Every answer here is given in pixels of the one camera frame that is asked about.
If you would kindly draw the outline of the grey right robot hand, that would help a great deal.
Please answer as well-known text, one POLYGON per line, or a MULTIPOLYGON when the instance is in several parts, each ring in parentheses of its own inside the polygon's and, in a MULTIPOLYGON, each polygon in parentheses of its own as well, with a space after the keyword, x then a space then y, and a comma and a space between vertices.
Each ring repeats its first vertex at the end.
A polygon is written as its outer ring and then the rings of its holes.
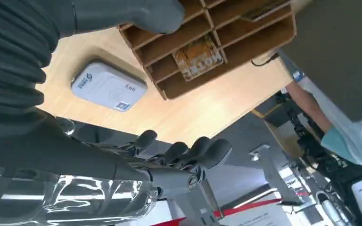
POLYGON ((163 167, 171 177, 136 170, 116 150, 102 150, 67 136, 54 116, 38 108, 43 68, 61 38, 123 23, 170 34, 185 10, 177 0, 0 0, 0 167, 41 170, 103 180, 152 181, 160 192, 181 190, 189 172, 163 167))

